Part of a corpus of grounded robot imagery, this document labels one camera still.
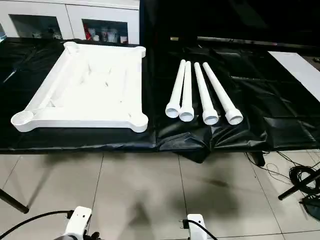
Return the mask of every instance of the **black cloth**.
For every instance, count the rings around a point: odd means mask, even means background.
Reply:
[[[80,44],[100,44],[74,40]],[[145,132],[125,128],[36,128],[19,132],[10,123],[40,87],[64,50],[64,41],[7,38],[0,44],[0,153],[61,151],[177,152],[203,162],[213,151],[254,152],[320,146],[320,102],[267,51],[226,46],[171,45],[147,49],[142,61]],[[207,126],[192,67],[195,118],[165,115],[181,59],[208,62],[244,120],[229,125],[209,80],[205,80],[219,122]]]

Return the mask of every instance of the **floor tile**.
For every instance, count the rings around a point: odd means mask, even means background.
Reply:
[[[282,234],[259,235],[259,236],[238,236],[238,237],[223,237],[219,240],[285,240]]]
[[[284,234],[285,240],[319,240],[320,231],[308,231]]]
[[[291,151],[281,151],[282,153],[305,153],[307,150],[291,150]]]
[[[187,213],[202,214],[215,236],[281,232],[243,153],[212,154],[202,164],[179,159]]]
[[[286,153],[293,161],[311,166],[314,161],[308,153],[295,152]],[[293,163],[285,160],[276,152],[264,156],[266,165],[271,171],[279,172],[289,176],[289,170],[294,166]],[[265,170],[251,164],[271,205],[274,215],[283,233],[320,230],[320,222],[308,216],[302,205],[299,204],[303,194],[296,192],[286,199],[280,201],[278,196],[292,187],[291,181],[272,173],[272,176]]]
[[[318,164],[315,166],[316,169],[320,168],[320,152],[307,150],[307,153],[310,155],[314,164]]]
[[[0,232],[33,216],[77,206],[92,208],[103,154],[22,155],[4,190],[30,212],[23,214],[0,201]],[[55,239],[67,224],[66,214],[30,222],[8,235],[6,240]]]
[[[0,155],[0,188],[2,189],[14,169],[19,155]]]
[[[108,240],[186,239],[178,155],[106,153],[90,233]]]

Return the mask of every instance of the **white tube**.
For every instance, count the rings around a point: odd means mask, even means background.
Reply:
[[[182,85],[184,83],[185,67],[186,67],[186,61],[182,59],[180,62],[178,73],[176,75],[170,101],[165,108],[165,114],[172,119],[179,116],[180,99],[181,99]]]
[[[207,125],[213,125],[216,124],[219,120],[218,113],[214,109],[214,106],[212,105],[211,98],[207,89],[207,85],[204,79],[204,76],[202,75],[202,71],[200,68],[200,65],[198,62],[194,64],[195,69],[195,75],[196,75],[196,81],[198,83],[199,87],[199,93],[203,108],[203,122]]]
[[[192,108],[192,85],[191,85],[191,62],[185,63],[182,106],[179,117],[184,122],[190,122],[194,119],[195,111]]]
[[[241,112],[235,107],[207,62],[203,63],[203,68],[207,76],[209,77],[210,82],[224,108],[225,117],[228,120],[229,124],[237,125],[241,123],[244,117],[242,116]]]

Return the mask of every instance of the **table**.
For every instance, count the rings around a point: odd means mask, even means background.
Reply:
[[[64,42],[7,38],[0,44],[0,153],[170,151],[202,163],[211,152],[257,153],[320,147],[320,102],[265,49],[237,45],[200,48],[179,42],[147,48],[142,61],[142,111],[149,118],[145,132],[121,128],[37,128],[18,132],[10,123],[11,117],[31,100],[64,50]],[[181,59],[209,63],[242,112],[241,124],[228,124],[207,79],[220,119],[213,126],[203,123],[194,68],[194,120],[185,123],[165,115]]]

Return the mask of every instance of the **black stand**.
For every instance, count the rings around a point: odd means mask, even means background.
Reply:
[[[10,204],[15,209],[19,210],[20,212],[27,214],[29,212],[29,208],[22,203],[18,202],[16,199],[14,199],[12,196],[10,196],[8,193],[0,189],[0,199],[5,201],[7,204]]]
[[[279,200],[283,200],[286,197],[290,196],[291,194],[294,194],[296,191],[300,190],[301,187],[305,187],[312,181],[316,180],[317,178],[320,178],[320,169],[315,171],[314,173],[310,174],[310,176],[303,179],[301,182],[299,182],[297,185],[294,185],[289,190],[282,193],[280,196],[278,196]]]
[[[257,166],[263,167],[266,164],[262,151],[250,152],[250,155],[252,156],[253,161]]]

